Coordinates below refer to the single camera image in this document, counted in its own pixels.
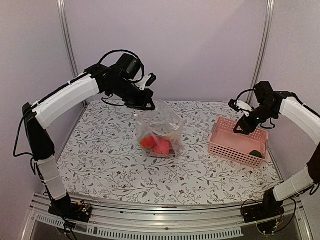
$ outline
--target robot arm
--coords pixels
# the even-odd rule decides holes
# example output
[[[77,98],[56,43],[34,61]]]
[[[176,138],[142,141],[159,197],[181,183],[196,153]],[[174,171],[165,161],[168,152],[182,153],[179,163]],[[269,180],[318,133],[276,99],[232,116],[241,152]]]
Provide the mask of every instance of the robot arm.
[[[259,103],[256,109],[248,110],[248,107],[244,109],[245,104],[239,101],[239,97],[229,102],[231,108],[245,113],[234,128],[235,133],[249,135],[256,130],[259,124],[271,118],[278,119],[279,115],[282,115],[300,127],[317,146],[311,160],[303,170],[265,192],[264,209],[258,212],[263,212],[265,217],[274,217],[280,211],[284,200],[300,195],[320,183],[320,116],[305,106],[294,93],[273,91],[269,82],[258,83],[254,86],[253,91]]]
[[[51,214],[88,222],[91,212],[88,206],[80,211],[76,203],[71,203],[56,165],[55,145],[46,129],[77,104],[103,92],[107,96],[117,95],[128,108],[154,110],[153,92],[145,87],[149,87],[156,76],[151,73],[139,81],[130,81],[141,68],[143,74],[143,67],[139,59],[126,53],[110,67],[102,65],[100,61],[42,100],[23,106],[25,131],[32,157],[39,177],[52,198]]]

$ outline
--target pink fruit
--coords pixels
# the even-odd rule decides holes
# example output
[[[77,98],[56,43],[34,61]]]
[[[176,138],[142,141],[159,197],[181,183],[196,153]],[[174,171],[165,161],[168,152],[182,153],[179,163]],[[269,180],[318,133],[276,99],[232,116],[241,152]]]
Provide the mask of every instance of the pink fruit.
[[[152,149],[154,148],[157,143],[156,143],[156,137],[154,136],[147,136],[144,139],[142,139],[140,141],[140,145],[141,147],[143,147],[144,149]]]
[[[160,140],[157,146],[153,149],[153,152],[158,155],[169,155],[170,142],[168,140]]]

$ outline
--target pink plastic basket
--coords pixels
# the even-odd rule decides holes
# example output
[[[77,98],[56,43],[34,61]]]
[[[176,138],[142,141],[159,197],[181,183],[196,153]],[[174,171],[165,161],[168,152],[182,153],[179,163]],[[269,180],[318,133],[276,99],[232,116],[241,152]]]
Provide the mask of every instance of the pink plastic basket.
[[[249,135],[234,133],[236,124],[236,121],[219,117],[209,139],[208,152],[252,168],[259,168],[266,160],[269,133],[259,128]],[[249,155],[253,150],[259,151],[263,158]]]

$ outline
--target black wire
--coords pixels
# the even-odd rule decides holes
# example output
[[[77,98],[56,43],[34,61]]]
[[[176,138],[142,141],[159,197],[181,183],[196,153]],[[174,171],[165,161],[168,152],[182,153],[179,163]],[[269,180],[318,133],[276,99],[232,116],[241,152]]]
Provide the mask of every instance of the black wire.
[[[288,227],[288,225],[292,222],[292,220],[294,219],[295,215],[296,215],[296,210],[297,210],[297,202],[296,200],[294,200],[293,198],[290,198],[293,202],[294,202],[294,211],[292,214],[292,217],[290,218],[290,220],[288,221],[288,223],[281,229],[279,229],[278,231],[276,230],[274,233],[278,233],[281,232],[282,230],[284,230],[286,227]]]
[[[108,97],[108,98],[102,97],[102,98],[101,98],[101,101],[104,102],[104,103],[107,104],[107,105],[111,105],[111,106],[115,106],[115,107],[123,107],[124,104],[123,104],[123,105],[122,105],[122,104],[113,104],[113,103],[110,103],[110,102],[107,102],[107,101],[106,101],[106,100],[112,98],[113,96],[114,96],[114,94],[111,94],[111,96]]]
[[[269,126],[262,126],[262,123],[260,124],[260,127],[262,129],[274,129],[276,127],[276,125],[272,122],[272,118],[270,118],[270,125],[272,125],[272,127]]]
[[[317,184],[317,187],[315,187],[315,185],[313,185],[311,188],[311,191],[310,191],[310,196],[315,194],[318,191],[319,187],[320,187],[320,183]]]
[[[310,193],[313,191],[313,189],[315,188],[315,185],[312,185],[312,186],[310,186],[310,187],[308,187],[308,188],[306,188],[306,189],[304,189],[304,190],[302,190],[302,191],[300,191],[299,192],[299,195],[303,195],[303,194],[305,194],[306,192],[308,192],[310,189],[311,189],[311,191],[310,191]]]
[[[18,146],[18,141],[19,141],[19,135],[20,135],[20,130],[21,130],[21,126],[22,126],[22,123],[24,122],[26,116],[30,113],[31,109],[29,111],[27,111],[21,118],[20,120],[20,123],[19,123],[19,126],[18,126],[18,130],[16,132],[16,136],[15,136],[15,142],[14,142],[14,148],[13,148],[13,156],[15,158],[17,157],[20,157],[20,156],[23,156],[23,155],[29,155],[31,157],[34,157],[34,155],[30,152],[22,152],[22,153],[19,153],[19,154],[16,154],[17,152],[17,146]]]
[[[36,163],[33,162],[33,160],[35,160],[33,157],[30,159],[30,166],[31,166],[31,169],[32,169],[32,172],[34,175],[36,175]]]
[[[292,94],[292,96],[306,109],[308,109],[310,112],[312,112],[314,115],[318,116],[320,118],[320,114],[317,113],[315,110],[313,110],[312,108],[308,107],[307,105],[305,105],[297,96],[297,94],[295,94],[294,92],[290,92]]]
[[[244,90],[243,92],[241,92],[241,93],[238,95],[238,97],[236,98],[235,102],[237,102],[237,101],[239,100],[239,98],[240,98],[243,94],[245,94],[245,93],[247,93],[247,92],[251,92],[251,91],[254,91],[254,90],[253,90],[253,89],[247,89],[247,90]]]
[[[248,113],[251,113],[251,111],[247,110],[247,109],[243,109],[241,107],[238,107],[241,111],[244,111],[244,112],[248,112]]]
[[[261,205],[259,202],[257,202],[256,200],[253,200],[253,199],[251,199],[251,198],[245,200],[245,201],[242,203],[241,208],[240,208],[240,213],[241,213],[242,216],[244,215],[244,212],[243,212],[244,205],[245,205],[246,202],[248,202],[248,201],[250,201],[250,200],[253,201],[253,202],[255,202],[255,203],[258,204],[258,205]]]
[[[72,79],[70,81],[71,84],[75,83],[76,81],[82,79],[83,77],[87,76],[89,73],[86,72],[74,79]],[[37,107],[39,104],[43,103],[45,100],[47,100],[48,98],[52,97],[53,95],[55,95],[57,92],[61,91],[62,89],[64,89],[65,87],[68,87],[69,83],[65,83],[62,86],[58,87],[56,90],[54,90],[53,92],[51,92],[50,94],[48,94],[47,96],[45,96],[44,98],[42,98],[40,101],[38,101],[38,103],[36,105],[34,105],[32,108],[34,109],[35,107]]]
[[[36,169],[37,172],[38,172],[39,178],[40,178],[41,180],[43,180],[44,178],[43,178],[43,176],[42,176],[42,174],[41,174],[41,172],[40,172],[40,169],[39,169],[39,167],[38,167],[37,164],[35,164],[35,169]],[[51,193],[50,193],[50,191],[49,191],[49,188],[48,188],[47,184],[46,184],[44,181],[42,181],[42,183],[43,183],[43,185],[44,185],[44,187],[45,187],[46,192],[48,193],[49,199],[50,199],[50,201],[51,201],[51,204],[52,204],[54,210],[55,210],[56,213],[59,215],[59,217],[62,218],[62,220],[64,221],[64,233],[66,233],[66,226],[67,226],[67,227],[69,228],[72,236],[74,237],[74,240],[78,240],[78,238],[76,237],[74,231],[72,230],[72,226],[70,226],[70,222],[69,222],[69,221],[61,214],[61,212],[56,208],[56,206],[55,206],[55,204],[54,204],[55,200],[54,200],[54,198],[52,197],[52,195],[51,195]]]
[[[136,81],[129,81],[130,83],[132,84],[137,84],[139,82],[141,82],[141,80],[144,78],[145,76],[145,65],[142,63],[142,61],[140,60],[140,58],[138,57],[138,55],[136,55],[134,52],[132,51],[129,51],[129,50],[125,50],[125,49],[118,49],[118,50],[112,50],[108,53],[106,53],[105,55],[103,55],[103,57],[98,61],[97,65],[100,65],[102,63],[102,61],[107,57],[109,56],[110,54],[114,54],[114,53],[128,53],[128,54],[131,54],[133,55],[134,57],[136,57],[138,59],[138,61],[140,62],[141,64],[141,78],[139,80],[136,80]]]

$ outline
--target floral tablecloth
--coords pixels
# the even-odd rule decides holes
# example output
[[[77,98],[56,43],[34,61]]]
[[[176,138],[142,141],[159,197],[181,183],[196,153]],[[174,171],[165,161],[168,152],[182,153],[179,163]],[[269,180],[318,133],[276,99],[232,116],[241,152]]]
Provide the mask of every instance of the floral tablecloth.
[[[186,119],[183,153],[172,159],[145,156],[135,135],[138,110],[91,102],[57,163],[68,192],[135,203],[211,205],[261,199],[279,182],[270,158],[255,169],[208,153],[217,117],[240,117],[228,104],[167,103]]]

